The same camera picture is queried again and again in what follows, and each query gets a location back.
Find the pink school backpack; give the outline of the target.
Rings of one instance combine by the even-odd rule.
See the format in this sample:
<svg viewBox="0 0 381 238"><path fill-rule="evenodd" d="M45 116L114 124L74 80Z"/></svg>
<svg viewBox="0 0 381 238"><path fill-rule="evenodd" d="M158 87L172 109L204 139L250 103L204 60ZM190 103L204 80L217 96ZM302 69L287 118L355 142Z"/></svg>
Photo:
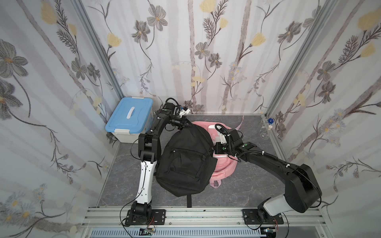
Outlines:
<svg viewBox="0 0 381 238"><path fill-rule="evenodd" d="M217 123L195 121L193 124L207 130L214 145L221 146L224 142L226 143L225 136L215 128ZM227 154L223 154L221 151L215 152L213 157L217 159L217 164L209 180L209 184L214 188L219 188L222 184L221 181L234 173L238 159L236 157L230 158Z"/></svg>

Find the black fabric backpack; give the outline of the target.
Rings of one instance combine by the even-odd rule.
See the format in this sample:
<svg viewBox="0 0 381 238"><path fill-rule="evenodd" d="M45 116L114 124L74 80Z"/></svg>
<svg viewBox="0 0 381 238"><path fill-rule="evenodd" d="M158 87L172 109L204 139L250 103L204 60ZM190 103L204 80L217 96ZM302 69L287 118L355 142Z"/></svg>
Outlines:
<svg viewBox="0 0 381 238"><path fill-rule="evenodd" d="M156 181L176 197L204 191L215 171L213 141L201 126L191 124L176 132L156 166Z"/></svg>

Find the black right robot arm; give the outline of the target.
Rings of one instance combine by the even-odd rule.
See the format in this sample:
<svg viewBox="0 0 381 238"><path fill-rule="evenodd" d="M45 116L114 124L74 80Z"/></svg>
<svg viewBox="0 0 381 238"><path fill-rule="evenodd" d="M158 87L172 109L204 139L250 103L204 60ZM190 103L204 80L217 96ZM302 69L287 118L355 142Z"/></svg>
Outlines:
<svg viewBox="0 0 381 238"><path fill-rule="evenodd" d="M304 213L309 208L317 208L321 204L322 191L308 165L298 166L286 162L251 142L243 142L235 129L227 129L221 124L216 124L215 129L226 140L222 153L257 165L284 184L284 194L269 198L258 205L257 210L261 219L288 211Z"/></svg>

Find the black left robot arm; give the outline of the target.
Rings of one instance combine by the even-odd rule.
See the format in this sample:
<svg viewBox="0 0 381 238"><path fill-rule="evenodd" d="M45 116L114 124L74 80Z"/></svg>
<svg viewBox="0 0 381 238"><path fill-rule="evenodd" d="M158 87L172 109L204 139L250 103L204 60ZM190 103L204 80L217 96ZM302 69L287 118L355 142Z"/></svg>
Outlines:
<svg viewBox="0 0 381 238"><path fill-rule="evenodd" d="M117 125L114 133L121 135L121 142L138 144L137 159L140 161L140 180L137 196L131 204L129 218L150 221L152 215L152 181L155 166L161 156L160 136L170 124L185 124L179 116L183 107L176 99L167 98L164 105L153 112L151 98L124 98L118 107Z"/></svg>

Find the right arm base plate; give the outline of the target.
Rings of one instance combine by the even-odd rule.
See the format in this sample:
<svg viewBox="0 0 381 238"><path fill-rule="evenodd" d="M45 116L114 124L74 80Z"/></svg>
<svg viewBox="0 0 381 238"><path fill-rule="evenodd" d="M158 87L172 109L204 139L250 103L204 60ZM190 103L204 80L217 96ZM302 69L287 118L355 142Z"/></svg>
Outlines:
<svg viewBox="0 0 381 238"><path fill-rule="evenodd" d="M242 209L244 222L246 225L283 225L281 214L270 216L263 209Z"/></svg>

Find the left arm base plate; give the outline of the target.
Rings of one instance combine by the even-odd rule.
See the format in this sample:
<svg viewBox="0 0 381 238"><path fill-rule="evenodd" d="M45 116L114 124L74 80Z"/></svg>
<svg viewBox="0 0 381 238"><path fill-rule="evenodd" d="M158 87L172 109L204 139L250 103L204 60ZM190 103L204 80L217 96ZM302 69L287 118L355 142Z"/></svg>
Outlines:
<svg viewBox="0 0 381 238"><path fill-rule="evenodd" d="M166 220L165 209L154 209L146 214L139 215L132 209L128 211L126 217L122 220L122 224L126 227L132 225L164 225Z"/></svg>

